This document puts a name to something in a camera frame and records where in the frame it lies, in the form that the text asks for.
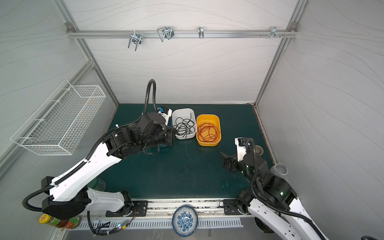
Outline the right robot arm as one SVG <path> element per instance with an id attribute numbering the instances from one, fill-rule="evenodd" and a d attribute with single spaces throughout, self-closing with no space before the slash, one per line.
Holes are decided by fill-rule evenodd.
<path id="1" fill-rule="evenodd" d="M 236 138 L 235 145 L 236 155 L 220 153 L 223 167 L 241 173 L 250 186 L 235 199 L 223 200 L 225 215 L 251 215 L 262 232 L 276 234 L 283 240 L 327 239 L 292 186 L 271 173 L 254 140 Z"/>

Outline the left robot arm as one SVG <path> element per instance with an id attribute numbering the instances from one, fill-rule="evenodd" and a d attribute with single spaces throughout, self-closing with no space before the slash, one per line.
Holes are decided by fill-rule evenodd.
<path id="1" fill-rule="evenodd" d="M 156 98 L 156 81 L 151 79 L 146 89 L 141 116 L 128 124 L 107 131 L 93 145 L 88 155 L 58 177 L 45 177 L 41 189 L 27 195 L 22 205 L 33 212 L 42 212 L 59 220 L 83 212 L 104 211 L 106 217 L 125 217 L 135 212 L 128 192 L 96 191 L 88 184 L 98 175 L 131 155 L 148 148 L 172 146 L 176 129 L 168 125 L 169 108 L 148 112 L 149 99 Z"/>

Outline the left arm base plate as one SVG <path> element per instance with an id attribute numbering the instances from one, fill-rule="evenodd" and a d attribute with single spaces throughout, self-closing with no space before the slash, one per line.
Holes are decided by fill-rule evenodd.
<path id="1" fill-rule="evenodd" d="M 128 206 L 122 207 L 117 212 L 106 212 L 106 217 L 109 218 L 122 218 L 122 217 L 145 217 L 148 210 L 148 201 L 132 201 Z"/>

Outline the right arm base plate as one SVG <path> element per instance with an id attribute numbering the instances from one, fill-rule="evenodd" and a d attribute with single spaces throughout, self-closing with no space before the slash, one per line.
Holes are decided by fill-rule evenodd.
<path id="1" fill-rule="evenodd" d="M 236 199 L 224 199 L 219 204 L 224 209 L 224 214 L 227 216 L 234 215 L 249 215 L 248 206 Z"/>

